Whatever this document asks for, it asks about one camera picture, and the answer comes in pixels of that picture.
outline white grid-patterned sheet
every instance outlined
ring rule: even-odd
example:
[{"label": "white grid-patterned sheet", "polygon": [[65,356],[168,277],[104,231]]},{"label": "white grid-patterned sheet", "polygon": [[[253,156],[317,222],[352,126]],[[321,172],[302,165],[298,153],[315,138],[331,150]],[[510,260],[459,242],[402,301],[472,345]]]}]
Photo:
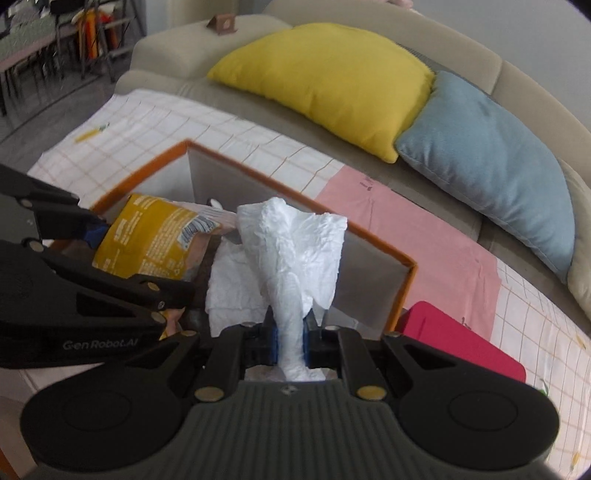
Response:
[{"label": "white grid-patterned sheet", "polygon": [[[106,123],[82,142],[75,139]],[[149,90],[115,95],[87,122],[44,153],[29,175],[80,196],[91,207],[155,156],[186,139],[316,198],[343,164],[302,143],[191,100]],[[565,478],[591,462],[591,342],[514,270],[498,261],[502,281],[491,342],[525,366],[527,383],[547,392],[560,413],[548,457]]]},{"label": "white grid-patterned sheet", "polygon": [[525,367],[527,383],[544,391],[560,414],[547,462],[565,478],[591,464],[591,342],[545,295],[502,261],[491,343]]},{"label": "white grid-patterned sheet", "polygon": [[[109,124],[84,141],[76,139]],[[201,103],[150,90],[114,95],[45,152],[29,175],[70,190],[91,207],[122,180],[182,140],[193,140],[315,198],[343,164],[277,132]]]}]

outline pink cloth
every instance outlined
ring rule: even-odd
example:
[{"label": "pink cloth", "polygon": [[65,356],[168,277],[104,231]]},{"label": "pink cloth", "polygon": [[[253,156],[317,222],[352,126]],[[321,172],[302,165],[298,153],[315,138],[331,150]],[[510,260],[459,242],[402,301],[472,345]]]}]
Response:
[{"label": "pink cloth", "polygon": [[501,288],[496,258],[490,252],[432,213],[346,166],[316,200],[418,263],[405,308],[425,300],[490,340]]}]

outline white tissue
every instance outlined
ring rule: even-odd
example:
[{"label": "white tissue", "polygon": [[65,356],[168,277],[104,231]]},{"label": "white tissue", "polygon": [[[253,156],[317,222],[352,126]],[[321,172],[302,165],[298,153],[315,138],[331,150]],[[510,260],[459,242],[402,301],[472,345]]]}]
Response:
[{"label": "white tissue", "polygon": [[244,248],[222,237],[213,260],[205,311],[213,337],[226,327],[243,322],[261,323],[269,302],[260,293],[258,279],[252,272]]},{"label": "white tissue", "polygon": [[304,363],[303,317],[314,303],[325,310],[332,304],[346,228],[345,217],[304,213],[279,198],[238,207],[246,257],[273,308],[287,381],[324,379]]}]

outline snack package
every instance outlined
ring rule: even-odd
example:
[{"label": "snack package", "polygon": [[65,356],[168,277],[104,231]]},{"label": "snack package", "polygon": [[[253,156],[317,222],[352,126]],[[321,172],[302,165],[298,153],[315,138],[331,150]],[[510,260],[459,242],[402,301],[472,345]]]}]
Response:
[{"label": "snack package", "polygon": [[[236,214],[194,203],[132,194],[96,251],[93,266],[118,277],[140,273],[191,280],[212,235],[236,228]],[[166,334],[182,310],[167,310]]]}]

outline red book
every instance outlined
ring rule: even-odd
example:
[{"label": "red book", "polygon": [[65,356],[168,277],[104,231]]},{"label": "red book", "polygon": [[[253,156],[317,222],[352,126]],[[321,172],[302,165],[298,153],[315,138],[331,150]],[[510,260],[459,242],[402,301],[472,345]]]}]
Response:
[{"label": "red book", "polygon": [[525,368],[493,344],[426,301],[403,315],[396,331],[442,352],[525,382]]}]

